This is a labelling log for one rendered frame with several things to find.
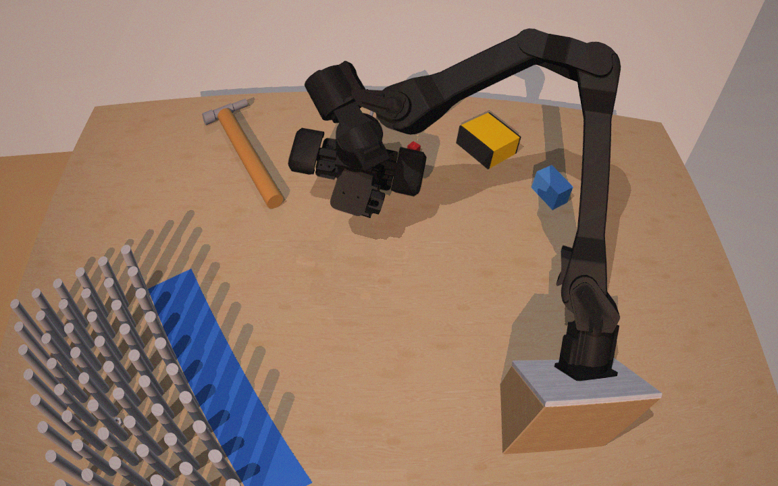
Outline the blue tape strip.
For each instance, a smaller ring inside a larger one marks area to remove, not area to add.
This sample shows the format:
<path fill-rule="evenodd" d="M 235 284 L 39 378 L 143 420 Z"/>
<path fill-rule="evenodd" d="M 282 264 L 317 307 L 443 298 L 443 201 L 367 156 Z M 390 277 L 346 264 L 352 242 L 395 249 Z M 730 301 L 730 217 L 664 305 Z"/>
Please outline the blue tape strip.
<path fill-rule="evenodd" d="M 186 381 L 244 486 L 312 484 L 237 362 L 192 269 L 148 290 Z"/>

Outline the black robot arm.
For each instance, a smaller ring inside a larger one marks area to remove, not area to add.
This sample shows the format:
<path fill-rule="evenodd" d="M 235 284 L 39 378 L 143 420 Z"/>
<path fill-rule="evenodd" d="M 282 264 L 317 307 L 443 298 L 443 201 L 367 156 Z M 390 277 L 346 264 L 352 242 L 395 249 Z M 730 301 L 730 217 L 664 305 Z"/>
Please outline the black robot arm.
<path fill-rule="evenodd" d="M 476 53 L 440 73 L 423 75 L 366 90 L 348 61 L 316 71 L 305 87 L 325 121 L 339 123 L 336 151 L 345 163 L 367 172 L 338 167 L 330 205 L 371 218 L 385 200 L 379 170 L 389 156 L 381 124 L 405 134 L 419 134 L 454 104 L 519 73 L 542 65 L 577 81 L 583 114 L 583 160 L 577 233 L 573 247 L 562 246 L 556 285 L 575 320 L 568 322 L 559 363 L 554 367 L 576 381 L 617 377 L 611 369 L 620 320 L 617 303 L 607 292 L 605 231 L 611 164 L 611 122 L 621 73 L 620 59 L 600 41 L 544 33 L 535 28 Z M 362 113 L 361 108 L 376 113 Z"/>

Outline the blue block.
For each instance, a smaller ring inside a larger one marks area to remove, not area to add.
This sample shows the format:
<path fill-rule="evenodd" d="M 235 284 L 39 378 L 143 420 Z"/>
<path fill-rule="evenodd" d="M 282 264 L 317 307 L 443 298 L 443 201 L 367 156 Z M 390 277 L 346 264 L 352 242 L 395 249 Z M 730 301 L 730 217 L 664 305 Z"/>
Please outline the blue block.
<path fill-rule="evenodd" d="M 573 186 L 550 164 L 548 168 L 536 172 L 531 189 L 554 210 L 567 203 Z"/>

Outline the hammer with orange handle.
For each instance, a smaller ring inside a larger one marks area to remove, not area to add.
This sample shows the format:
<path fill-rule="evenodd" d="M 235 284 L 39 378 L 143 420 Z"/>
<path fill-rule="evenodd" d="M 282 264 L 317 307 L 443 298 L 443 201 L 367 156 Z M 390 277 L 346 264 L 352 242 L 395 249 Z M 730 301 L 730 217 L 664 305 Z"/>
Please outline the hammer with orange handle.
<path fill-rule="evenodd" d="M 271 176 L 269 176 L 266 168 L 257 157 L 246 134 L 244 134 L 240 124 L 238 124 L 234 114 L 232 114 L 242 107 L 248 107 L 246 99 L 203 113 L 203 122 L 205 122 L 205 124 L 210 124 L 215 122 L 216 119 L 220 120 L 230 142 L 232 142 L 242 163 L 246 166 L 244 168 L 247 169 L 250 178 L 253 179 L 257 190 L 262 195 L 263 202 L 265 202 L 268 207 L 271 207 L 271 209 L 274 209 L 274 207 L 279 207 L 283 202 L 283 196 L 280 194 L 278 187 L 273 184 Z"/>

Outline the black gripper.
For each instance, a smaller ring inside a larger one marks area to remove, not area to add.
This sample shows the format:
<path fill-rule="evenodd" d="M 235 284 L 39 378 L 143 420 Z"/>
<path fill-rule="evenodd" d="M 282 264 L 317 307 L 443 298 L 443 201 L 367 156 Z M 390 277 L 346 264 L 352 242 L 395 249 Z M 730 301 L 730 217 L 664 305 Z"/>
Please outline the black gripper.
<path fill-rule="evenodd" d="M 326 138 L 320 147 L 323 137 L 322 130 L 297 130 L 288 162 L 291 171 L 307 175 L 315 172 L 319 178 L 331 180 L 336 179 L 338 167 L 371 174 L 371 169 L 364 171 L 361 166 L 345 163 L 336 151 L 336 139 Z M 424 152 L 404 147 L 400 147 L 399 153 L 391 150 L 387 152 L 391 158 L 372 168 L 381 173 L 377 184 L 381 186 L 380 190 L 417 196 L 421 190 L 427 158 Z"/>

